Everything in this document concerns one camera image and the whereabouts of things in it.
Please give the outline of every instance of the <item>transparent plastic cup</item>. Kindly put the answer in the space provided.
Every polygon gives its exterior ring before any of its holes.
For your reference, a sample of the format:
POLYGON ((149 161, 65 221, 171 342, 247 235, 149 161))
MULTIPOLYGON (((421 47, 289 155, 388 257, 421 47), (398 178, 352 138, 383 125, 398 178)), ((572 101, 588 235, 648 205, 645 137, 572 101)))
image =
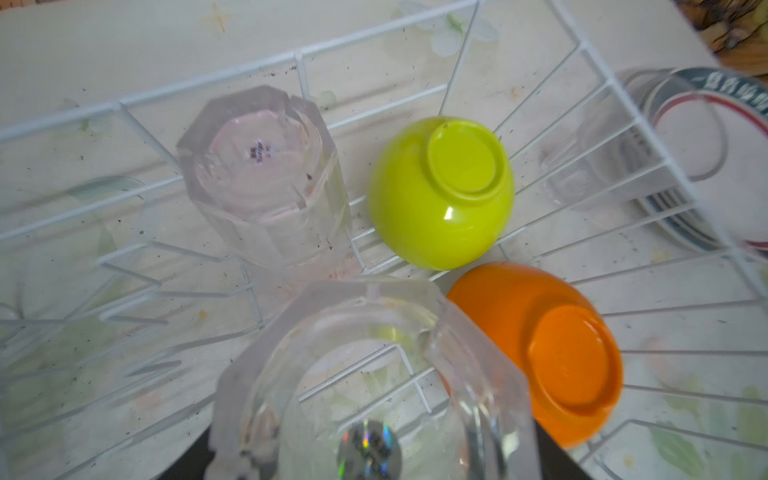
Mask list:
POLYGON ((314 283, 221 376, 206 478, 536 480, 527 385, 433 283, 314 283))
MULTIPOLYGON (((692 84, 673 76, 670 70, 636 71, 624 77, 627 92, 686 175, 693 182, 715 175, 726 160, 728 144, 723 122, 710 100, 692 84)), ((584 200, 630 174, 661 162, 637 127, 618 134, 632 118, 612 93, 598 96, 584 110, 584 120, 575 133, 541 161, 542 174, 559 168, 544 182, 544 189, 559 205, 584 200), (579 156, 581 159, 562 167, 579 156)), ((676 185, 674 176, 661 168, 616 187, 578 209, 643 198, 676 185)))
POLYGON ((349 249, 336 146, 312 102, 263 85, 214 99, 177 145, 187 194, 260 269, 333 275, 349 249))

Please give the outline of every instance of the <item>stack of plates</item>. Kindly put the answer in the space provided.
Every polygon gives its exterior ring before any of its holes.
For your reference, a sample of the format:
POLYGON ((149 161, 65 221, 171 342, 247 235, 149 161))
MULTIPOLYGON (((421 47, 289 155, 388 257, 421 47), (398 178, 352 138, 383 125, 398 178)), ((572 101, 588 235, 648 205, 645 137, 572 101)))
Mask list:
MULTIPOLYGON (((730 234, 768 258, 768 91, 754 78, 716 68, 686 68, 672 76, 699 90, 697 96, 715 107, 727 133, 728 155, 722 169, 694 184, 700 200, 730 234)), ((665 106, 680 102, 676 90, 662 85, 641 102, 655 124, 665 106)), ((630 157, 621 157, 630 171, 637 169, 630 157)), ((677 187, 637 200, 649 215, 690 202, 677 187)), ((672 215, 657 225, 692 250, 707 252, 721 247, 713 229, 696 210, 672 215)))

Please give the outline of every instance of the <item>lime green bowl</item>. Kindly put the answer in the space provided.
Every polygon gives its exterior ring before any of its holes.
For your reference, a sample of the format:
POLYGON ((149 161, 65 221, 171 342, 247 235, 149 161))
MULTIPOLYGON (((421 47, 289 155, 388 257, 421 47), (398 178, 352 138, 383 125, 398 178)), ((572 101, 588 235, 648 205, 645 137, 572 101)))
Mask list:
POLYGON ((398 133, 373 168, 368 209, 404 260, 451 270, 479 258, 502 234, 514 200, 504 147, 489 129, 432 117, 398 133))

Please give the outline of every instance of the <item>clear glass cup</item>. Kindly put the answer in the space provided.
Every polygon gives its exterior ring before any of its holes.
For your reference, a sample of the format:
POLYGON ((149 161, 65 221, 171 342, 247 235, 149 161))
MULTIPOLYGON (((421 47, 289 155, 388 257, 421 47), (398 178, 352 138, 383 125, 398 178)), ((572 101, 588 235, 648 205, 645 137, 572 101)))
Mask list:
POLYGON ((266 85, 214 99, 177 149, 189 198, 236 255, 267 272, 333 275, 349 204, 314 103, 266 85))
POLYGON ((221 376, 210 445, 207 480, 540 478, 524 374, 425 280, 311 285, 221 376))
MULTIPOLYGON (((675 77, 671 70, 643 70, 626 74, 624 88, 693 182, 711 178, 722 168, 728 150, 726 131, 711 100, 698 93, 695 86, 675 77)), ((541 161, 541 172, 546 174, 582 156, 544 182, 544 189, 555 203, 570 205, 584 200, 661 161, 639 128, 630 127, 616 135, 631 122, 631 116, 612 92, 598 95, 584 108, 579 128, 541 161)), ((661 168, 578 209, 634 200, 676 185, 674 176, 661 168)))

